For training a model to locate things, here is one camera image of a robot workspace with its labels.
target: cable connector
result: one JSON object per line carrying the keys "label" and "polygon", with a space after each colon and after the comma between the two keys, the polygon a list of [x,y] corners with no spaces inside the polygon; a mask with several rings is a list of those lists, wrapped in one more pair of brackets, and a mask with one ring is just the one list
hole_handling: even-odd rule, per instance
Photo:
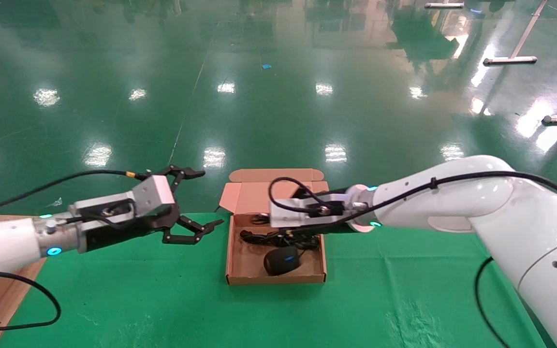
{"label": "cable connector", "polygon": [[437,189],[438,188],[438,179],[436,179],[435,176],[433,178],[431,178],[431,183],[429,183],[429,188],[430,189]]}

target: green epoxy floor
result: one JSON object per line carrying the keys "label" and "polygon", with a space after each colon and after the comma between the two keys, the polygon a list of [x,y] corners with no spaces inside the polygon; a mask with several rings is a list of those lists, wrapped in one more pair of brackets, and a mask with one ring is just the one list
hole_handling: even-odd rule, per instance
{"label": "green epoxy floor", "polygon": [[[184,212],[214,210],[238,168],[318,168],[336,188],[489,154],[557,182],[557,127],[540,124],[557,113],[557,2],[521,51],[537,64],[508,68],[481,62],[511,53],[537,0],[425,2],[1,0],[0,200],[169,163],[207,170]],[[132,184],[81,178],[0,213]]]}

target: black cable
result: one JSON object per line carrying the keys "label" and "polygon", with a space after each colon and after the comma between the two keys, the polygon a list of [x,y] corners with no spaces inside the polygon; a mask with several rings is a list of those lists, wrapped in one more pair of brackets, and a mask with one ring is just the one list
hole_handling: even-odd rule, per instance
{"label": "black cable", "polygon": [[44,321],[44,322],[33,322],[31,324],[0,326],[0,331],[20,330],[20,329],[28,329],[28,328],[38,328],[40,326],[49,326],[59,320],[59,318],[61,317],[61,306],[59,306],[59,302],[57,302],[57,299],[55,299],[55,296],[53,296],[51,291],[47,290],[44,286],[38,284],[37,282],[29,278],[25,278],[22,275],[15,275],[14,273],[0,272],[0,278],[18,280],[20,282],[24,282],[25,284],[29,284],[32,287],[35,287],[36,289],[40,290],[40,292],[44,293],[44,295],[46,295],[46,297],[48,297],[49,300],[51,300],[56,311],[55,318],[53,318],[52,320]]}
{"label": "black cable", "polygon": [[[131,202],[130,201],[124,201],[124,202],[115,203],[115,204],[113,204],[109,207],[106,207],[105,210],[113,212],[118,207],[120,207],[122,205],[127,205],[129,203],[131,203]],[[80,221],[82,221],[82,222],[102,221],[102,222],[106,223],[107,225],[109,225],[110,227],[113,227],[113,229],[125,230],[128,227],[130,227],[133,223],[135,223],[135,220],[136,220],[136,218],[135,218],[135,216],[137,215],[136,205],[134,203],[132,203],[131,206],[132,206],[131,212],[132,212],[133,218],[129,222],[114,223],[114,222],[112,222],[111,220],[109,220],[108,218],[106,218],[105,216],[102,216],[102,215],[82,213],[81,216],[67,218],[66,223],[74,223],[74,222],[80,222]]]}
{"label": "black cable", "polygon": [[280,178],[276,178],[274,180],[272,180],[270,182],[270,186],[268,187],[268,196],[270,198],[270,201],[272,202],[272,204],[276,205],[279,208],[283,208],[285,210],[288,211],[295,211],[295,212],[306,212],[306,213],[311,213],[311,212],[317,212],[317,209],[312,209],[312,208],[299,208],[299,207],[289,207],[288,205],[284,205],[282,203],[278,203],[275,199],[274,196],[272,196],[272,187],[274,186],[274,184],[278,183],[279,181],[291,181],[292,183],[298,185],[301,189],[303,189],[305,192],[307,192],[307,194],[309,194],[309,196],[311,196],[311,198],[313,198],[314,200],[316,200],[318,203],[320,203],[321,205],[327,207],[328,209],[332,209],[332,206],[329,205],[327,202],[322,201],[316,194],[313,193],[313,191],[311,191],[311,189],[309,189],[308,187],[305,186],[305,184],[301,183],[300,181],[294,179],[294,178],[288,178],[287,176],[281,176]]}
{"label": "black cable", "polygon": [[502,339],[502,337],[500,337],[500,335],[495,330],[495,328],[493,328],[493,325],[491,325],[491,322],[487,318],[487,315],[484,314],[483,304],[480,302],[480,291],[479,291],[479,288],[478,288],[478,284],[480,283],[480,278],[483,275],[484,268],[489,263],[491,263],[492,261],[493,261],[493,258],[488,258],[488,259],[484,260],[482,264],[480,264],[480,267],[478,267],[476,277],[474,278],[474,298],[476,299],[476,305],[478,306],[478,313],[480,313],[480,317],[483,319],[484,323],[487,325],[487,328],[489,328],[489,331],[491,331],[491,333],[496,337],[496,339],[498,339],[498,342],[500,342],[500,344],[504,348],[510,348],[508,343],[506,343],[504,341],[504,339]]}
{"label": "black cable", "polygon": [[270,216],[265,213],[259,213],[250,218],[250,223],[253,225],[267,225],[270,223]]}
{"label": "black cable", "polygon": [[63,183],[64,181],[68,181],[68,180],[71,180],[71,179],[74,179],[74,178],[78,178],[80,176],[93,175],[93,174],[117,174],[117,175],[123,175],[123,176],[130,176],[130,177],[134,177],[134,178],[137,178],[137,176],[138,176],[138,174],[135,174],[135,173],[132,173],[132,172],[123,172],[121,170],[97,169],[97,170],[87,170],[85,172],[78,172],[78,173],[75,173],[75,174],[71,174],[69,176],[65,176],[61,179],[51,181],[50,183],[44,184],[44,185],[42,185],[40,187],[37,187],[37,188],[35,188],[31,191],[27,191],[23,194],[20,194],[18,196],[13,197],[13,198],[9,198],[8,200],[2,201],[2,202],[0,202],[0,207],[3,207],[4,205],[8,205],[10,203],[20,201],[24,198],[27,198],[27,197],[29,197],[33,194],[36,194],[40,191],[43,191],[47,188],[53,187],[55,185],[59,185],[59,184]]}
{"label": "black cable", "polygon": [[[309,227],[300,227],[300,228],[296,228],[296,229],[291,229],[292,232],[298,232],[298,233],[302,233],[302,232],[313,232],[313,231],[318,231],[320,229],[327,229],[329,227],[335,227],[335,226],[339,226],[345,222],[348,222],[350,220],[354,220],[354,218],[357,218],[358,216],[363,216],[365,214],[368,214],[372,211],[376,211],[377,209],[380,209],[382,207],[385,207],[387,205],[390,205],[392,203],[395,203],[397,201],[403,200],[408,198],[409,196],[411,196],[412,194],[416,194],[420,191],[424,191],[426,189],[436,189],[438,188],[439,185],[442,184],[446,184],[446,183],[452,183],[453,181],[461,181],[461,180],[470,180],[470,179],[478,179],[478,178],[497,178],[497,177],[501,177],[501,176],[510,176],[510,177],[515,177],[515,178],[522,178],[522,179],[528,179],[528,180],[532,180],[532,181],[536,181],[537,183],[546,185],[554,190],[557,191],[557,184],[553,183],[552,181],[542,177],[542,176],[537,176],[534,174],[528,174],[528,173],[522,173],[522,172],[507,172],[507,171],[491,171],[491,172],[476,172],[476,173],[469,173],[469,174],[460,174],[460,175],[454,175],[454,176],[449,176],[447,178],[442,178],[442,179],[436,179],[435,177],[431,178],[431,182],[427,183],[427,184],[423,184],[420,185],[419,187],[415,187],[409,191],[406,191],[398,196],[394,196],[393,198],[390,198],[387,201],[384,201],[382,203],[378,203],[376,205],[372,205],[369,208],[366,208],[362,211],[356,212],[352,215],[346,216],[344,218],[341,218],[339,220],[336,220],[334,222],[330,222],[330,223],[323,223],[323,224],[319,224],[319,225],[312,225]],[[317,198],[317,196],[315,194],[312,194],[312,198]],[[272,196],[270,195],[270,200],[274,203],[274,198],[272,198]],[[279,205],[279,207],[286,209],[288,211],[297,211],[295,210],[294,207],[288,207],[286,205]]]}
{"label": "black cable", "polygon": [[243,230],[240,238],[249,244],[265,245],[268,247],[297,247],[303,250],[314,250],[319,247],[319,236],[309,234],[288,234],[282,231],[270,232],[267,235],[254,234]]}

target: screw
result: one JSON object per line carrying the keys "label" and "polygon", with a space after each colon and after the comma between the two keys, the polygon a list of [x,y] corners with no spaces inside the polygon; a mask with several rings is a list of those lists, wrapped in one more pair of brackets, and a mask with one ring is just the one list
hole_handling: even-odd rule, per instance
{"label": "screw", "polygon": [[113,211],[110,210],[109,208],[104,208],[102,210],[102,216],[109,217],[109,216],[113,216],[113,214],[114,214]]}
{"label": "screw", "polygon": [[319,214],[321,216],[328,216],[328,215],[330,215],[330,209],[328,209],[328,207],[326,207],[325,205],[322,205],[319,208]]}

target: blue led light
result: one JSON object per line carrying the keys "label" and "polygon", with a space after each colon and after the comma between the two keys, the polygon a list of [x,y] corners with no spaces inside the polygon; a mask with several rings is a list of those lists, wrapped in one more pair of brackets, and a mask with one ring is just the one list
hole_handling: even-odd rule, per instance
{"label": "blue led light", "polygon": [[46,251],[46,254],[49,256],[59,255],[62,252],[61,247],[51,247],[49,250]]}

